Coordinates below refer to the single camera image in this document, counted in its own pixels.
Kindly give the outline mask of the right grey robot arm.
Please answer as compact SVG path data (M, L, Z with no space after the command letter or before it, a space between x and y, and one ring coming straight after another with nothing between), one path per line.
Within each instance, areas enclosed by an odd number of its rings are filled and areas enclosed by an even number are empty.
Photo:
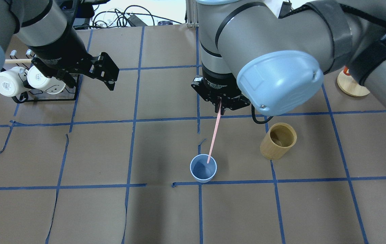
M223 109L274 117L305 103L346 66L386 108L386 0L317 0L277 17L264 0L198 0L203 77Z

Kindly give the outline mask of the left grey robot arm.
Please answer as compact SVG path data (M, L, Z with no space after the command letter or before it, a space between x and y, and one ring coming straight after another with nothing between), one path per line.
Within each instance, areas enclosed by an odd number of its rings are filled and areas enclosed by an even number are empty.
M113 91L119 68L102 52L91 56L69 20L53 0L0 0L0 71L11 38L16 35L33 53L32 64L47 78L69 88L73 74L105 83Z

